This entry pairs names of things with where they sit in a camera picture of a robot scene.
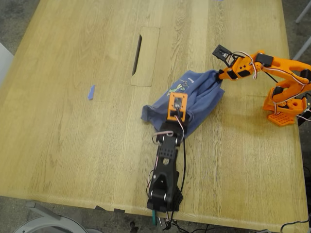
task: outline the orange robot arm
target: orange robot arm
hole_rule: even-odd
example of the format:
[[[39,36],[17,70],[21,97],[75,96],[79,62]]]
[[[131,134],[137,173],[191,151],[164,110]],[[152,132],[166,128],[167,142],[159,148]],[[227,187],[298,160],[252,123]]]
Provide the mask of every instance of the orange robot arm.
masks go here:
[[[219,70],[219,79],[237,80],[257,72],[264,71],[284,78],[272,88],[264,102],[265,110],[274,111],[268,119],[279,126],[294,124],[296,115],[303,113],[307,108],[307,98],[295,99],[296,96],[311,90],[311,66],[299,61],[281,59],[264,54],[260,50],[248,55],[244,52],[230,52],[219,45],[213,52],[217,58],[225,62],[227,67]]]

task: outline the floor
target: floor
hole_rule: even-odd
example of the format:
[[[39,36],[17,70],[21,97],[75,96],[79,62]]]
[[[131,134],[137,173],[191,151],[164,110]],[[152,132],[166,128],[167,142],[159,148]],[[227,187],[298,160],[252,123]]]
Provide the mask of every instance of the floor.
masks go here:
[[[27,25],[35,11],[39,0],[0,0],[0,43],[12,54],[15,54],[18,45],[25,33]],[[287,38],[290,56],[293,57],[303,43],[311,35],[311,10],[305,15],[300,24],[295,24],[295,19],[307,5],[309,0],[282,0],[285,15]],[[300,58],[300,61],[311,64],[311,47]],[[305,122],[299,127],[300,141],[304,165],[311,168],[311,124]],[[34,218],[36,215],[27,210],[25,200],[0,197],[0,233],[10,233]],[[42,203],[57,214],[69,216],[80,220],[86,228],[95,228],[104,233],[127,233],[130,232],[130,222],[134,221],[139,227],[138,232],[159,233],[163,232],[161,226],[154,227],[151,218],[123,213],[113,213],[102,210]],[[188,231],[205,228],[206,225],[193,222],[179,221],[181,228]],[[173,227],[170,232],[178,232]],[[211,230],[211,233],[247,233],[246,229],[224,228]]]

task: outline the wood grain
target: wood grain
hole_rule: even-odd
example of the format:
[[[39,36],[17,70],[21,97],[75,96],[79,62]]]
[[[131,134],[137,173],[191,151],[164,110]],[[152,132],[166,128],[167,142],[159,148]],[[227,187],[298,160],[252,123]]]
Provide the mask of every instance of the wood grain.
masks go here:
[[[141,27],[160,28],[150,87],[130,85]],[[288,57],[281,1],[41,0],[0,89],[0,195],[151,215],[156,147],[141,109],[188,69],[222,68],[218,44]],[[186,140],[177,219],[278,232],[307,218],[298,127],[261,108],[273,85],[223,82]]]

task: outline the blue t-shirt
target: blue t-shirt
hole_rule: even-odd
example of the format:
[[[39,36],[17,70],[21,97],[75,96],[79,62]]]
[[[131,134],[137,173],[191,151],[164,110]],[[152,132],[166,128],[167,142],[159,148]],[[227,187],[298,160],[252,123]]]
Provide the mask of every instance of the blue t-shirt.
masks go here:
[[[186,93],[188,95],[186,114],[190,116],[188,132],[185,135],[187,137],[204,121],[224,94],[220,88],[221,81],[215,76],[216,73],[215,70],[205,73],[187,71],[153,105],[143,106],[141,119],[151,122],[159,131],[162,123],[166,121],[170,94]]]

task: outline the blue tape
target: blue tape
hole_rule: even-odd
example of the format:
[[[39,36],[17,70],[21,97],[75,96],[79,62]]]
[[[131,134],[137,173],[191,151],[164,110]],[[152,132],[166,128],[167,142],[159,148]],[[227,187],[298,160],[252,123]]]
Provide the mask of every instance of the blue tape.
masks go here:
[[[95,85],[93,85],[93,86],[91,87],[91,90],[89,91],[89,94],[88,94],[88,96],[87,96],[88,100],[92,100],[92,99],[93,99],[93,97],[94,97],[94,91],[95,91]]]

